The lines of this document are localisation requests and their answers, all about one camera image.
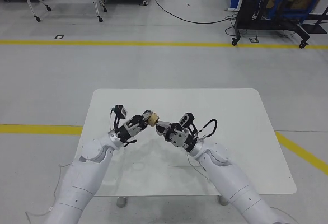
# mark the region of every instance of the cable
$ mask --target cable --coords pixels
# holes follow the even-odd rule
[[[219,22],[223,22],[223,21],[227,21],[227,20],[229,20],[229,19],[224,18],[223,20],[214,21],[214,22],[194,22],[194,21],[190,21],[190,20],[186,20],[186,19],[180,18],[179,16],[176,16],[176,15],[174,15],[173,13],[166,11],[166,10],[165,10],[165,9],[164,9],[164,8],[158,3],[157,0],[155,0],[155,2],[157,3],[157,5],[158,5],[158,6],[159,6],[164,12],[168,13],[169,15],[172,15],[173,17],[178,18],[179,20],[183,20],[183,21],[185,21],[185,22],[189,22],[189,23],[192,23],[192,24],[217,24],[217,23],[219,23]]]
[[[56,187],[54,188],[54,191],[53,191],[54,200],[53,200],[53,203],[52,203],[51,207],[48,209],[48,211],[46,213],[43,213],[43,214],[33,214],[33,213],[29,212],[29,211],[26,211],[25,212],[25,215],[27,217],[27,220],[28,220],[28,222],[30,224],[32,224],[31,223],[31,220],[30,220],[30,216],[35,216],[35,217],[45,216],[45,215],[47,215],[48,213],[50,213],[52,211],[52,208],[54,206],[54,203],[56,202],[56,191],[57,191],[57,188],[58,188],[58,185],[59,185],[59,181],[60,181],[60,178],[61,178],[62,168],[63,167],[66,167],[66,166],[69,166],[70,164],[67,164],[67,165],[64,165],[64,166],[62,166],[61,164],[58,164],[58,166],[59,166],[59,177],[58,177],[58,181],[57,181]]]
[[[204,176],[207,180],[209,180],[209,178],[207,178],[204,174],[202,174],[201,172],[199,172],[199,170],[197,170],[197,169],[195,168],[195,166],[193,166],[193,164],[191,164],[191,162],[190,162],[190,160],[189,160],[189,155],[188,155],[188,154],[186,154],[186,158],[188,159],[188,162],[189,162],[190,166],[191,166],[192,168],[194,168],[194,170],[196,170],[198,173],[200,173],[202,176]]]
[[[203,128],[200,130],[200,131],[198,131],[198,134],[200,133],[200,132],[202,132],[210,123],[212,123],[212,122],[215,122],[215,125],[214,125],[214,129],[213,129],[213,131],[209,134],[209,135],[204,135],[203,136],[203,138],[205,137],[205,138],[209,138],[209,137],[211,137],[215,132],[216,132],[216,128],[218,127],[218,121],[216,120],[216,119],[211,119],[209,122],[207,122],[207,124],[206,125],[204,125],[203,126]]]
[[[293,32],[291,34],[285,34],[285,30],[282,30],[282,31],[283,31],[283,34],[280,34],[279,32],[277,34],[280,38],[285,37],[285,38],[290,38],[291,39],[296,34],[296,32]]]
[[[272,208],[272,209],[276,209],[276,210],[279,210],[279,211],[285,213],[285,214],[288,215],[291,219],[293,219],[297,224],[299,224],[299,222],[297,222],[297,220],[296,220],[295,218],[293,218],[290,214],[288,214],[288,213],[285,212],[284,210],[281,210],[281,209],[279,209],[279,208],[275,208],[275,207],[270,207],[270,208]]]

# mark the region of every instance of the yellow object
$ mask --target yellow object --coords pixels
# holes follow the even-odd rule
[[[159,120],[158,115],[156,113],[153,113],[152,116],[148,119],[148,124],[154,127],[158,122],[158,120]]]
[[[0,134],[80,135],[82,126],[0,124]]]

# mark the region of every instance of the black cable on floor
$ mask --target black cable on floor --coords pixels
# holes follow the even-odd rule
[[[173,13],[171,12],[168,12],[166,11],[159,3],[157,0],[155,0],[155,2],[157,3],[157,5],[166,13],[168,13],[169,15],[172,15],[173,17],[175,18],[178,18],[179,20],[183,20],[185,22],[189,22],[189,23],[192,23],[192,24],[217,24],[219,22],[223,22],[223,21],[227,21],[227,20],[230,20],[229,18],[224,18],[223,20],[219,20],[219,21],[214,21],[214,22],[194,22],[194,21],[190,21],[190,20],[186,20],[184,18],[180,18],[179,16],[176,16],[174,15]]]

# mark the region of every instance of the table leg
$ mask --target table leg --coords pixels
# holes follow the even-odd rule
[[[225,198],[221,195],[218,196],[218,201],[219,201],[219,204],[221,204],[222,206],[227,206],[229,204],[227,202],[227,200],[225,200]]]
[[[128,201],[128,197],[118,197],[117,206],[119,208],[124,208],[126,206],[127,201]]]

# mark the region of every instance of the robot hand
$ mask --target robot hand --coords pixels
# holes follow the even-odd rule
[[[192,113],[186,113],[178,123],[159,121],[156,131],[175,147],[185,149],[200,163],[219,193],[236,207],[247,223],[286,224],[258,195],[245,173],[231,161],[227,149],[208,140],[215,133],[217,121],[212,119],[197,131],[193,120]],[[198,134],[211,122],[215,122],[211,134],[199,138]]]
[[[148,125],[154,127],[158,116],[150,110],[136,115],[120,127],[120,119],[125,119],[126,109],[116,105],[111,113],[116,114],[114,129],[105,136],[83,144],[80,157],[71,163],[62,180],[59,197],[49,213],[47,224],[77,224],[89,201],[97,193],[108,169],[113,151],[136,142],[128,141]]]

